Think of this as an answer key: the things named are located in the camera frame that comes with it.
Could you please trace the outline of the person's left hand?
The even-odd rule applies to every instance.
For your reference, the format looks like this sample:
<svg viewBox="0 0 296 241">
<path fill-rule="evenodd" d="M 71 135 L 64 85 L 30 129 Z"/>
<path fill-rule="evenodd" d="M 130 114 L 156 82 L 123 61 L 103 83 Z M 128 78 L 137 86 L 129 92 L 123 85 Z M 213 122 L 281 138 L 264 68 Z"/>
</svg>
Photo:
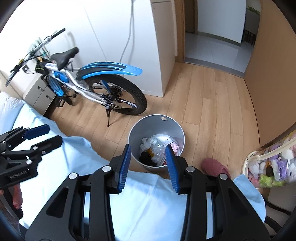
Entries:
<svg viewBox="0 0 296 241">
<path fill-rule="evenodd" d="M 14 185 L 13 187 L 9 187 L 7 189 L 8 193 L 10 193 L 13 197 L 13 205 L 15 209 L 19 210 L 23 204 L 23 196 L 21 192 L 21 185 L 20 183 Z"/>
</svg>

